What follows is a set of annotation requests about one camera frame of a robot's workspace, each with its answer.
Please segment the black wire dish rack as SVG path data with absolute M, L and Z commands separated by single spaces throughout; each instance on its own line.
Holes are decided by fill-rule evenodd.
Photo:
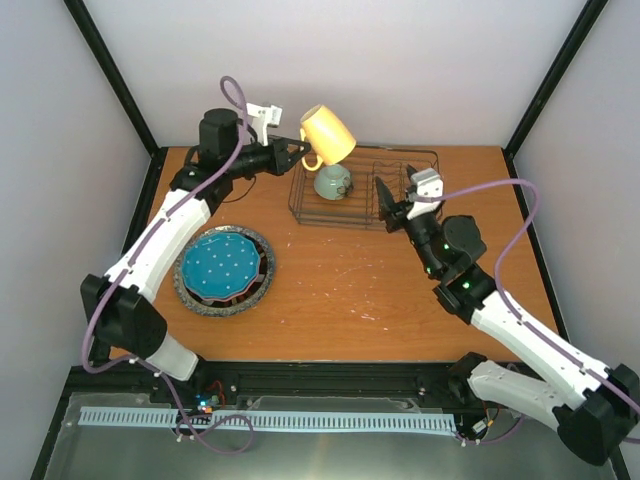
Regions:
M 342 163 L 351 173 L 353 186 L 344 198 L 328 200 L 314 190 L 317 174 L 302 165 L 293 170 L 288 206 L 303 225 L 383 231 L 375 179 L 380 178 L 394 199 L 405 197 L 409 186 L 407 168 L 420 171 L 439 168 L 438 153 L 430 149 L 358 145 Z

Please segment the yellow mug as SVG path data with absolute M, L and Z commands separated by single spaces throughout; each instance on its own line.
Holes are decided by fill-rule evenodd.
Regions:
M 347 158 L 356 147 L 356 139 L 336 114 L 325 105 L 316 105 L 300 119 L 300 139 L 309 143 L 316 162 L 310 165 L 306 156 L 301 163 L 307 171 L 336 165 Z

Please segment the green ceramic bowl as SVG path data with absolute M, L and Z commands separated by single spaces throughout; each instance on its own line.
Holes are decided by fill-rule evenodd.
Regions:
M 314 190 L 326 200 L 342 200 L 353 190 L 351 172 L 340 164 L 325 166 L 315 176 Z

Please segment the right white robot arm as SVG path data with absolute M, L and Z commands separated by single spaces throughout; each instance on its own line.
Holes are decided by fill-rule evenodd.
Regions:
M 535 373 L 469 353 L 455 364 L 449 382 L 459 401 L 488 401 L 534 419 L 591 465 L 603 465 L 622 443 L 636 443 L 631 433 L 639 425 L 638 374 L 589 356 L 526 311 L 504 289 L 498 271 L 479 266 L 487 246 L 476 220 L 440 216 L 453 197 L 440 174 L 409 167 L 407 175 L 402 201 L 381 178 L 375 180 L 387 231 L 406 232 L 446 312 L 497 340 Z

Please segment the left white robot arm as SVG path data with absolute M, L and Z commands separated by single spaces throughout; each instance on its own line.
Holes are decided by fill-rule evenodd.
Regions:
M 151 223 L 103 276 L 88 275 L 81 284 L 88 317 L 81 358 L 87 372 L 102 373 L 115 364 L 91 365 L 89 351 L 100 341 L 125 350 L 123 360 L 174 378 L 172 388 L 184 401 L 206 395 L 208 378 L 197 370 L 198 355 L 169 333 L 153 303 L 168 270 L 231 193 L 234 180 L 259 173 L 281 176 L 309 152 L 307 142 L 269 135 L 281 117 L 281 107 L 253 103 L 204 114 L 199 142 L 188 151 Z

